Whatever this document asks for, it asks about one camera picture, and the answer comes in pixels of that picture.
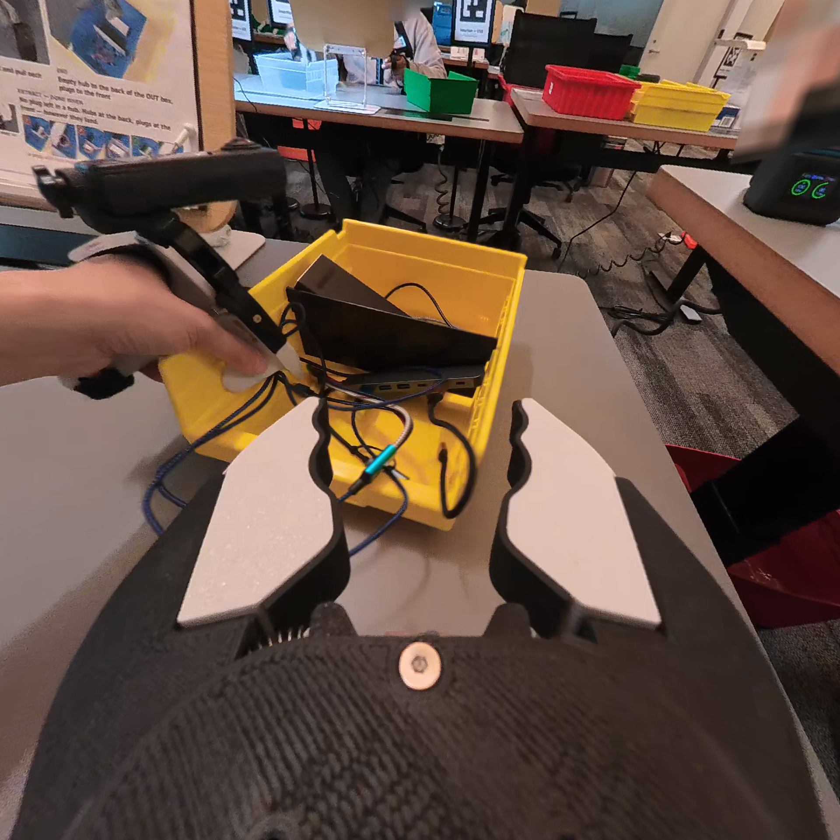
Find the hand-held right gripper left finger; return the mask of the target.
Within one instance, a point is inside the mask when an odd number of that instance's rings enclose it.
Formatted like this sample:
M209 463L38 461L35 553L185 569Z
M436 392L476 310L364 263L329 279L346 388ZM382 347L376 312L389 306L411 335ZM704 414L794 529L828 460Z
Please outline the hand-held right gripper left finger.
M177 622L240 617L309 624L350 581L340 503L331 490L329 405L307 398L227 467Z

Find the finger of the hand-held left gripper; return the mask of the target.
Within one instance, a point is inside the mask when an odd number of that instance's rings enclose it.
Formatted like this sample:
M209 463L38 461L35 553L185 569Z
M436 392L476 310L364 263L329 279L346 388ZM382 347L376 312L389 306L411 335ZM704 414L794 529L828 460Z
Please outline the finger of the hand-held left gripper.
M142 248L161 263L170 292L205 314L237 343L262 359L261 372L246 375L208 354L218 366L224 389L244 392L281 371L288 373L288 337L278 321L241 285L225 257L186 224L143 224Z

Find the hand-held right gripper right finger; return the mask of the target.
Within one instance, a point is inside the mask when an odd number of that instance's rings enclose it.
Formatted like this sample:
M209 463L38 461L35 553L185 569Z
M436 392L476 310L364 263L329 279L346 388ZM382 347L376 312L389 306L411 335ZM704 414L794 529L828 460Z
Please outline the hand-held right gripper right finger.
M490 581L536 634L606 621L647 631L662 617L617 476L571 427L532 398L511 406L509 490Z

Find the yellow plastic bin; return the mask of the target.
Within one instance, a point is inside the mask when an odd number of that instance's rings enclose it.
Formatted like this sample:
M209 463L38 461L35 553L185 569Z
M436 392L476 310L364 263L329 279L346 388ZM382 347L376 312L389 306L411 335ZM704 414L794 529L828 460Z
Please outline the yellow plastic bin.
M692 82L642 81L631 99L628 118L655 127L707 132L731 95Z
M388 301L410 316L497 339L497 348L484 366L483 384L475 393L447 393L435 407L435 419L456 427L469 441L477 468L487 450L497 410L526 257L393 227L349 222L342 232L328 232L305 247L269 241L238 272L251 295L279 321L287 306L286 289L294 286L320 256L330 258L384 298L397 289ZM290 338L290 344L303 361L320 361L304 350L299 334ZM367 373L326 362L333 371ZM217 363L200 353L165 360L161 372L181 431L190 443L241 407L259 387L254 385L241 393L226 391ZM467 486L469 456L448 426L429 421L426 395L407 401L405 406L413 417L413 433L395 455L395 471L408 497L404 517L450 531L455 518L446 518L442 509L439 454L446 451L448 457L448 510L458 505ZM199 447L198 452L228 463L292 407L283 385L278 385L256 415ZM332 488L340 493L359 477L364 453L357 457L348 449L360 446L349 413L331 410L330 423L348 444L334 439L329 447Z

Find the person's left hand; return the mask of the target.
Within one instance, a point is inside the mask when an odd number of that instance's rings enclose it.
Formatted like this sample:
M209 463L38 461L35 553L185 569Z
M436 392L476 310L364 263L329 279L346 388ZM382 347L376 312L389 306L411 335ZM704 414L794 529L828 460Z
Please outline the person's left hand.
M137 259L105 255L61 269L2 272L1 385L88 377L118 356L193 350L244 375L267 369L257 350Z

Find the illustrated instruction board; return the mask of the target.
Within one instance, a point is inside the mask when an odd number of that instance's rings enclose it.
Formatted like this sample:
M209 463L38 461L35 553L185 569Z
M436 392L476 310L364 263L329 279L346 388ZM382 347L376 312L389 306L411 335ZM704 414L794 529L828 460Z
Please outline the illustrated instruction board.
M2 2L2 205L37 165L216 151L235 136L223 2Z

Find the clear plastic bin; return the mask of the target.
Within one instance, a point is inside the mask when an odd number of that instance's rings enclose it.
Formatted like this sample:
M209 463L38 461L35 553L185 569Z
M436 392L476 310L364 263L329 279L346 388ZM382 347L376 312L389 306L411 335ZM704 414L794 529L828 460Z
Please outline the clear plastic bin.
M278 52L262 52L255 55L255 66L264 91L283 98L332 98L340 81L335 58L304 62Z

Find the red plastic bin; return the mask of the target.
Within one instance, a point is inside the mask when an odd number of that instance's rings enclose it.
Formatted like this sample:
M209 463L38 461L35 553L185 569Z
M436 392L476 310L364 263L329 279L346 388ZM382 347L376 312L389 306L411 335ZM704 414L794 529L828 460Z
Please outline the red plastic bin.
M737 460L667 445L753 624L839 614L838 453L785 429Z
M554 112L573 117L623 121L642 83L604 70L547 65L542 100Z

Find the green plastic tray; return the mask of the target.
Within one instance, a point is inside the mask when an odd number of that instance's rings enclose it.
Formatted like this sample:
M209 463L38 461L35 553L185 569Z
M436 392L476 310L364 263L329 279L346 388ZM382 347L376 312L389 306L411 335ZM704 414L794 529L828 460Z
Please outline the green plastic tray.
M422 112L468 117L478 92L479 80L450 71L446 78L431 78L410 68L403 74L408 103Z

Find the black white marker tag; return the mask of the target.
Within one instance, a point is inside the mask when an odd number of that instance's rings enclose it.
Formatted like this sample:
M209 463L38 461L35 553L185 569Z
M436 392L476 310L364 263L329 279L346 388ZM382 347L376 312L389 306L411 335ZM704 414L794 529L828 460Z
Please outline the black white marker tag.
M496 41L503 15L502 2L453 1L451 9L451 46L485 48Z

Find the black device with green screen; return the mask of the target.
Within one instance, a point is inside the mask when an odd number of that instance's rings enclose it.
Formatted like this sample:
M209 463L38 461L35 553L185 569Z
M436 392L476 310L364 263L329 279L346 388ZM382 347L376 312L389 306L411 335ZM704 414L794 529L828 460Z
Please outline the black device with green screen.
M839 145L790 140L769 154L742 196L750 212L824 227L839 218Z

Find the black monitor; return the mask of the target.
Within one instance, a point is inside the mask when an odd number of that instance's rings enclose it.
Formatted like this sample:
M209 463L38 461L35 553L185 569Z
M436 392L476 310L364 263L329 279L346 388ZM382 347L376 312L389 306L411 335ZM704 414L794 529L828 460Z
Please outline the black monitor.
M519 9L500 78L509 86L542 89L549 66L618 72L633 39L629 33L606 32L595 17L552 17Z

